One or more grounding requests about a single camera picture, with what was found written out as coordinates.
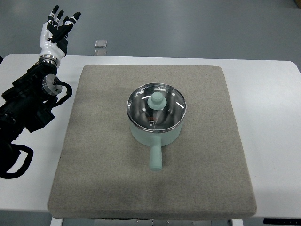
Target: mint green saucepan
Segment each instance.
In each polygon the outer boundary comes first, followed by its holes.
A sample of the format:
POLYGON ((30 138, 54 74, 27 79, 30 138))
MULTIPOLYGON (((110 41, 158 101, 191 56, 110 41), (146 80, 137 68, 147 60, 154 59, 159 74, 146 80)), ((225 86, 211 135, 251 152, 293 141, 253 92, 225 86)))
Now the mint green saucepan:
POLYGON ((149 167, 162 170, 161 147, 179 136, 186 113, 183 95, 163 83, 137 88, 127 102, 130 129, 137 141, 150 147, 149 167))

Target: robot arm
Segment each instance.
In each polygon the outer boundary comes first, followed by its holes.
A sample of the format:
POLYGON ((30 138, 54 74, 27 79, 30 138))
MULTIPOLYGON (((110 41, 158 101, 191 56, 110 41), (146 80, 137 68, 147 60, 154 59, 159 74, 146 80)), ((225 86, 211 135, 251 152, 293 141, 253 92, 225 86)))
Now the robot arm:
POLYGON ((5 104, 0 107, 0 177, 17 178, 23 175, 32 160, 33 150, 24 145, 12 144, 27 128, 34 132, 45 127, 55 117, 52 108, 61 105, 72 95, 69 84, 61 82, 57 77, 57 69, 61 59, 67 54, 67 36, 80 13, 70 19, 66 17, 60 24, 63 15, 61 10, 57 16, 58 5, 54 7, 48 21, 43 25, 40 37, 39 61, 27 73, 14 81, 13 87, 5 91, 2 97, 5 104), (67 88, 66 95, 58 101, 62 86, 67 88), (20 151, 27 153, 23 166, 15 173, 7 171, 16 163, 20 151))

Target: gray felt mat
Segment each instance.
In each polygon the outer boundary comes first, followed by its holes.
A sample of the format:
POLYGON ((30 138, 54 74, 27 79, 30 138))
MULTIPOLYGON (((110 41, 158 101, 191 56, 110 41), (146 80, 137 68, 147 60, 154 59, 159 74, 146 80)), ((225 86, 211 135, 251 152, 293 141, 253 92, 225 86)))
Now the gray felt mat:
POLYGON ((87 65, 77 89, 48 209, 55 218, 247 218, 256 203, 222 69, 217 66, 87 65), (162 148, 163 170, 131 135, 137 87, 162 82, 187 102, 179 137, 162 148))

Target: glass lid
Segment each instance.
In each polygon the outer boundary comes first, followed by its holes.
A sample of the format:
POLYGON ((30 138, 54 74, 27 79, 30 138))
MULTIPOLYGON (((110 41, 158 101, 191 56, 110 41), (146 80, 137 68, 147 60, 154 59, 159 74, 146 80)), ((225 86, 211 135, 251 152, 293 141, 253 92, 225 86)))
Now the glass lid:
POLYGON ((132 92, 127 115, 132 123, 147 132, 168 132, 176 128, 186 113, 183 95, 163 83, 149 83, 132 92))

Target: mint green handle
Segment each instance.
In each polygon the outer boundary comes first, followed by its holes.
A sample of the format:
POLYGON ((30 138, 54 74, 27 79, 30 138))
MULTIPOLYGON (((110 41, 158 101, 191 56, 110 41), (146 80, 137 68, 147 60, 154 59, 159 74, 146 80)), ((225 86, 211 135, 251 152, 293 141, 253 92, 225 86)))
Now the mint green handle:
POLYGON ((150 169, 151 171, 162 170, 162 150, 161 137, 156 136, 152 138, 152 146, 150 148, 150 169))

